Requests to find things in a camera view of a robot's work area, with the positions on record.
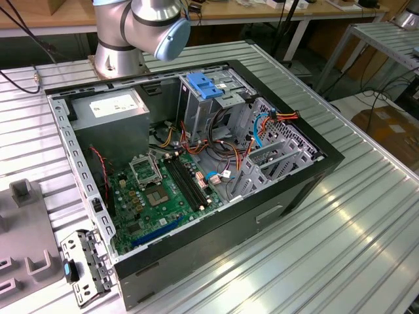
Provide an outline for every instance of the sticker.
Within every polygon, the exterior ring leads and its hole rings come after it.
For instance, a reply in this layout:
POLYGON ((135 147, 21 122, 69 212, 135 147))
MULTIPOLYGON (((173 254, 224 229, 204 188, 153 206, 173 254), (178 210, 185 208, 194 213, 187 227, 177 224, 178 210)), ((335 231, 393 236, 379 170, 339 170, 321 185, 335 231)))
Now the sticker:
POLYGON ((405 133, 405 129, 403 129, 399 124, 392 124, 389 126, 395 133, 405 133))
POLYGON ((385 119, 390 119, 391 116, 388 115, 388 113, 385 113, 383 111, 379 111, 377 113, 375 113, 378 117, 380 117, 381 119, 385 120, 385 119))
POLYGON ((231 171, 230 170, 224 170, 221 174, 224 178, 230 178, 231 171))
POLYGON ((92 101, 90 108, 93 111, 94 116, 96 118, 100 118, 110 114, 137 109, 138 106, 131 95, 122 95, 103 100, 92 101))

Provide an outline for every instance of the gray plastic block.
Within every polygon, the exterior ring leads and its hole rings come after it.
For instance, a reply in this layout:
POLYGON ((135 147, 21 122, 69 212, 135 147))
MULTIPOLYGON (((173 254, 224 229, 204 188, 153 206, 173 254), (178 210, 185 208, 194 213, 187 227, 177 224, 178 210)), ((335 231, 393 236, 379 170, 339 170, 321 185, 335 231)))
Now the gray plastic block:
POLYGON ((17 266, 13 258, 8 257, 0 260, 0 274, 12 271, 17 266))
POLYGON ((20 292, 22 285, 15 278, 0 283, 0 300, 20 292))
POLYGON ((0 215, 0 234, 7 231, 6 221, 0 215))
POLYGON ((35 203, 38 200, 36 192, 27 179, 12 182, 9 184, 9 188, 18 207, 35 203))
POLYGON ((9 187, 0 192, 0 309, 64 276, 41 187, 9 187))
POLYGON ((32 276, 36 282, 42 281, 51 277, 56 272, 60 263, 57 263, 48 252, 44 250, 44 260, 37 263, 32 262, 29 257, 25 258, 26 271, 29 276, 32 276))

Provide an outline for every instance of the open computer tower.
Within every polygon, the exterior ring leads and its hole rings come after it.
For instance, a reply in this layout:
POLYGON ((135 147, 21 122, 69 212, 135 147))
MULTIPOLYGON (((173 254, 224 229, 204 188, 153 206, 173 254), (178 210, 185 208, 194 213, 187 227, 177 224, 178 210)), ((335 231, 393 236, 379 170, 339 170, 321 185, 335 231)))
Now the open computer tower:
POLYGON ((92 221, 62 244, 85 307, 127 309, 290 213, 343 160, 238 61, 48 90, 92 221))

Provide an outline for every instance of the blue drive bay latch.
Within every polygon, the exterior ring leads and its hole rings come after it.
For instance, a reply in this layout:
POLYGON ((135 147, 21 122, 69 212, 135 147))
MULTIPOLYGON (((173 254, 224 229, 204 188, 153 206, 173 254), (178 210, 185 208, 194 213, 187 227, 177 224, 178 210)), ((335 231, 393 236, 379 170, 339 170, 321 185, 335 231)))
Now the blue drive bay latch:
POLYGON ((204 99, 218 97, 224 94, 222 90, 215 87, 212 80, 202 73, 187 74, 189 84, 191 84, 204 99))

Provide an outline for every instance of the ribbed metal surface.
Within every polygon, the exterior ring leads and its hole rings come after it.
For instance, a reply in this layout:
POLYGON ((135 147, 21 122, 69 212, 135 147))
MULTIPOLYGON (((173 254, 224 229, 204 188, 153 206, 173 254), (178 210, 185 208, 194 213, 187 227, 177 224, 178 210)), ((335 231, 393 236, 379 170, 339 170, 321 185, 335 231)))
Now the ribbed metal surface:
MULTIPOLYGON (((419 293, 417 177, 256 46, 193 47, 171 63, 145 59, 152 71, 239 59, 346 159, 289 216, 130 313, 400 313, 409 306, 419 293)), ((95 80, 86 62, 41 68, 42 76, 49 73, 58 73, 51 84, 95 80)), ((9 74, 22 84, 32 71, 9 74)), ((23 177, 39 181, 57 242, 87 228, 45 98, 4 82, 0 91, 0 188, 23 177)), ((78 311, 64 280, 5 311, 63 309, 78 311)), ((124 313, 117 287, 84 312, 124 313)))
POLYGON ((412 53, 413 48, 419 47, 419 30, 407 31, 391 22, 385 22, 357 24, 352 31, 405 67, 419 67, 419 59, 412 53))

